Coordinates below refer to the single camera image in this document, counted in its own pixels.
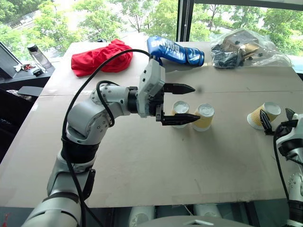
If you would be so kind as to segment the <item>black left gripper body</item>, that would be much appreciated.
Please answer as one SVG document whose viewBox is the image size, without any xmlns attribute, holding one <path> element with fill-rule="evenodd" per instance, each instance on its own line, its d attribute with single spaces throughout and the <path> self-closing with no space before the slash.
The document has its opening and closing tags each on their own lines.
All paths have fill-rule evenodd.
<svg viewBox="0 0 303 227">
<path fill-rule="evenodd" d="M 165 122 L 164 87 L 161 87 L 155 94 L 148 94 L 148 116 L 155 117 L 157 122 Z"/>
</svg>

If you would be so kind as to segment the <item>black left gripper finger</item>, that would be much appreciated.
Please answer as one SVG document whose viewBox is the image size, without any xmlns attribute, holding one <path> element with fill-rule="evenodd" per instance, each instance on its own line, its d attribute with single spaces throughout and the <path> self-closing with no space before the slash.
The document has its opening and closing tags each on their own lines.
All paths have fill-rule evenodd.
<svg viewBox="0 0 303 227">
<path fill-rule="evenodd" d="M 164 84 L 164 92 L 165 93 L 172 93 L 175 95 L 182 95 L 191 92 L 195 92 L 195 89 L 186 84 L 179 84 L 179 83 L 165 83 Z"/>
<path fill-rule="evenodd" d="M 185 125 L 200 119 L 200 116 L 188 113 L 176 113 L 174 115 L 165 115 L 163 105 L 156 106 L 156 121 L 161 122 L 162 126 Z"/>
</svg>

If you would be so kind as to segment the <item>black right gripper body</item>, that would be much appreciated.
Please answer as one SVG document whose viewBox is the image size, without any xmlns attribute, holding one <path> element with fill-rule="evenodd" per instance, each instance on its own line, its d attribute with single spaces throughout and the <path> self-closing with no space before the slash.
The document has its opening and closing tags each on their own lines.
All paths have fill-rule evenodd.
<svg viewBox="0 0 303 227">
<path fill-rule="evenodd" d="M 289 134 L 292 130 L 292 128 L 295 128 L 298 124 L 298 120 L 288 120 L 285 122 L 282 122 L 278 125 L 278 127 L 275 130 L 276 136 L 285 136 Z"/>
</svg>

